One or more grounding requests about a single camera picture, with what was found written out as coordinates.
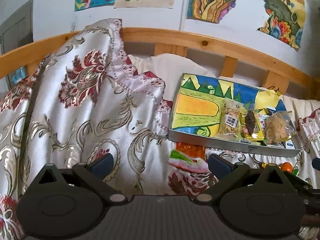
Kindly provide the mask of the yellow snack bar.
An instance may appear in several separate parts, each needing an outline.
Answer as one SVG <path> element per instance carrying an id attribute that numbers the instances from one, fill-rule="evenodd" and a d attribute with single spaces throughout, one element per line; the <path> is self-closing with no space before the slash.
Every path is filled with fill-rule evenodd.
<path id="1" fill-rule="evenodd" d="M 240 126 L 239 126 L 239 131 L 240 131 L 240 134 L 243 138 L 247 139 L 247 140 L 250 140 L 250 141 L 263 141 L 264 140 L 264 134 L 261 130 L 261 127 L 260 127 L 260 123 L 259 123 L 259 120 L 258 120 L 258 116 L 257 116 L 257 113 L 254 112 L 254 115 L 255 115 L 255 118 L 256 118 L 256 129 L 257 131 L 254 132 L 251 136 L 245 136 L 244 134 L 244 128 L 245 128 L 245 116 L 247 114 L 247 112 L 241 112 L 240 113 Z"/>

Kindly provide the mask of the floral satin bedspread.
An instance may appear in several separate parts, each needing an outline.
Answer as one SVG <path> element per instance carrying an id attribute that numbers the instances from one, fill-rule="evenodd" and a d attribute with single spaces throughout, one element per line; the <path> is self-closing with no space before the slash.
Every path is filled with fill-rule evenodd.
<path id="1" fill-rule="evenodd" d="M 165 100 L 165 82 L 138 73 L 121 30 L 114 18 L 88 26 L 1 99 L 1 239 L 319 239 L 319 216 L 286 217 L 280 169 L 290 163 L 319 190 L 319 109 L 292 121 L 302 147 L 293 158 L 205 147 L 207 163 L 217 154 L 250 173 L 196 204 L 218 179 L 169 164 L 177 88 Z M 127 203 L 105 202 L 72 174 L 108 153 L 103 181 Z"/>

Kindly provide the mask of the white wall pipe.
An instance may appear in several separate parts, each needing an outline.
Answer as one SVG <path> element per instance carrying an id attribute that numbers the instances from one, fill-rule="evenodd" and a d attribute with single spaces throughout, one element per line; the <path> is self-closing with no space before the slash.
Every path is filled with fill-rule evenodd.
<path id="1" fill-rule="evenodd" d="M 184 31 L 184 28 L 185 28 L 185 20 L 187 18 L 187 14 L 188 14 L 188 4 L 189 4 L 189 0 L 183 0 L 182 9 L 181 9 L 181 17 L 180 17 L 180 25 L 179 25 L 180 31 Z"/>

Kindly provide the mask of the grey wall panel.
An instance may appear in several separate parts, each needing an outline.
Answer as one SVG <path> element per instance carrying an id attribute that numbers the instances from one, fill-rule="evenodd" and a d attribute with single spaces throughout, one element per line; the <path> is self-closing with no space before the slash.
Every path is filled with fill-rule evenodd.
<path id="1" fill-rule="evenodd" d="M 1 54 L 33 42 L 33 0 L 1 24 Z"/>

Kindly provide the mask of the metal tray with drawing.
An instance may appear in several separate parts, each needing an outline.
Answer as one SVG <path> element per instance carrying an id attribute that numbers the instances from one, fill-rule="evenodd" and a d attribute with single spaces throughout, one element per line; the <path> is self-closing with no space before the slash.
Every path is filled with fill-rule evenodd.
<path id="1" fill-rule="evenodd" d="M 266 114 L 263 141 L 238 141 L 216 137 L 225 98 L 243 103 L 246 109 Z M 170 117 L 169 139 L 204 147 L 249 154 L 293 158 L 302 147 L 291 120 L 291 111 L 278 94 L 215 77 L 183 74 Z"/>

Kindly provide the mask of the white green snack packet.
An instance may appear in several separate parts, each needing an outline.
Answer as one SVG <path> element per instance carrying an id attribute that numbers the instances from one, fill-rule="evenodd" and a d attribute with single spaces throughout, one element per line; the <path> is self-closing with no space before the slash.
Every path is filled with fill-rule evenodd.
<path id="1" fill-rule="evenodd" d="M 261 130 L 262 130 L 263 133 L 265 133 L 266 120 L 268 118 L 268 115 L 258 113 L 257 116 L 258 116 L 258 120 L 259 120 L 259 123 L 260 123 Z"/>

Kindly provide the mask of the green white stick packet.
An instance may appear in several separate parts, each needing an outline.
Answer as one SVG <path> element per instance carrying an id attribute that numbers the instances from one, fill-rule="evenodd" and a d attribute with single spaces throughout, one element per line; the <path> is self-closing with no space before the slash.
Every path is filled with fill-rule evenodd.
<path id="1" fill-rule="evenodd" d="M 292 170 L 292 174 L 293 174 L 294 176 L 298 176 L 298 175 L 299 175 L 299 169 L 294 169 L 294 170 Z"/>

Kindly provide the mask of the clear nut bar packet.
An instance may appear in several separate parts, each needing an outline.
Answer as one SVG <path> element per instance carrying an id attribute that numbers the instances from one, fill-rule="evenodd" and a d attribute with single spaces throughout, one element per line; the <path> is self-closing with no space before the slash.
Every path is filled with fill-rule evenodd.
<path id="1" fill-rule="evenodd" d="M 225 98 L 216 137 L 223 140 L 238 141 L 240 137 L 240 114 L 242 112 L 246 112 L 243 103 Z"/>

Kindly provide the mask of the dark dried fruit packet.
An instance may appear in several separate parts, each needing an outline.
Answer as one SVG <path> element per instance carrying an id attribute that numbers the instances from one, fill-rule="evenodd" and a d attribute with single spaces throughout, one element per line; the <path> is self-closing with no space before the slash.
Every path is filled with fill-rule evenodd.
<path id="1" fill-rule="evenodd" d="M 248 110 L 245 116 L 244 134 L 245 136 L 251 136 L 256 131 L 256 118 L 254 112 L 252 110 Z"/>

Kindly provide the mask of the white pillow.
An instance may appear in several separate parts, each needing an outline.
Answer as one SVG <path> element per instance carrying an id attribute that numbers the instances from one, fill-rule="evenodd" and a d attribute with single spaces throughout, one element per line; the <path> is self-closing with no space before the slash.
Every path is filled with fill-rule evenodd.
<path id="1" fill-rule="evenodd" d="M 146 58 L 130 54 L 129 59 L 137 68 L 139 74 L 152 72 L 165 82 L 163 98 L 170 101 L 174 100 L 175 90 L 183 73 L 215 76 L 210 69 L 204 68 L 188 58 L 174 54 L 160 54 Z M 294 113 L 293 122 L 296 122 L 299 118 L 310 116 L 312 112 L 319 109 L 319 101 L 317 100 L 296 99 L 286 95 L 281 95 L 280 99 L 286 109 Z"/>

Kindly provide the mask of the pink green white packet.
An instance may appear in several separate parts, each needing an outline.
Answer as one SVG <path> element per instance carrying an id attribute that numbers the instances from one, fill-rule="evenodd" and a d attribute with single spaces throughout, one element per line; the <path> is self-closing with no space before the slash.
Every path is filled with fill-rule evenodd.
<path id="1" fill-rule="evenodd" d="M 180 151 L 172 150 L 169 164 L 182 170 L 193 173 L 210 173 L 208 164 L 200 157 L 190 157 Z"/>

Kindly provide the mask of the wooden bed rail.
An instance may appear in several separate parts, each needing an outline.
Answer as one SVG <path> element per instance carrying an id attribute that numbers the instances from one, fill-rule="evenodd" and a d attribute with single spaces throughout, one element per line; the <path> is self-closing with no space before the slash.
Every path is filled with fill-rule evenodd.
<path id="1" fill-rule="evenodd" d="M 53 36 L 1 55 L 1 77 L 6 77 L 22 66 L 26 67 L 28 74 L 32 74 L 47 54 L 58 50 L 76 34 L 71 32 Z M 308 89 L 310 99 L 319 99 L 318 78 L 310 77 L 270 55 L 236 43 L 184 31 L 153 28 L 123 28 L 121 38 L 125 42 L 153 43 L 155 55 L 169 53 L 185 57 L 189 48 L 221 54 L 225 57 L 221 72 L 224 77 L 233 77 L 238 61 L 244 61 L 268 71 L 263 87 L 274 88 L 284 94 L 289 83 L 294 82 Z"/>

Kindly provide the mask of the orange translucent packet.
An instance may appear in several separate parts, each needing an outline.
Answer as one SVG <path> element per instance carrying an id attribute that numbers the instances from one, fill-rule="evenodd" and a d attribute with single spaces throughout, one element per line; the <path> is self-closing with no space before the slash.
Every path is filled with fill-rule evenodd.
<path id="1" fill-rule="evenodd" d="M 205 159 L 204 146 L 186 144 L 184 142 L 177 142 L 175 146 L 175 150 L 182 152 L 192 158 L 201 158 L 203 160 Z"/>

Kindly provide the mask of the small orange fruit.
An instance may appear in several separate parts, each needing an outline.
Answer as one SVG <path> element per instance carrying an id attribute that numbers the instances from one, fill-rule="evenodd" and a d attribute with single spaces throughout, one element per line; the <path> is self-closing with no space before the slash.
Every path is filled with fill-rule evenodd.
<path id="1" fill-rule="evenodd" d="M 288 162 L 282 163 L 281 166 L 280 166 L 280 169 L 281 169 L 283 172 L 286 171 L 286 172 L 289 172 L 289 173 L 292 173 L 292 171 L 293 171 L 292 165 L 291 165 L 290 163 L 288 163 Z"/>

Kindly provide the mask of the landscape drawing poster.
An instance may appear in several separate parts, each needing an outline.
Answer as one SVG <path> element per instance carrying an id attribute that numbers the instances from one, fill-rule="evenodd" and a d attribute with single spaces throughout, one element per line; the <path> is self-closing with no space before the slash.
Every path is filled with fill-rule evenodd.
<path id="1" fill-rule="evenodd" d="M 268 19 L 258 30 L 299 50 L 306 18 L 305 0 L 263 1 Z"/>

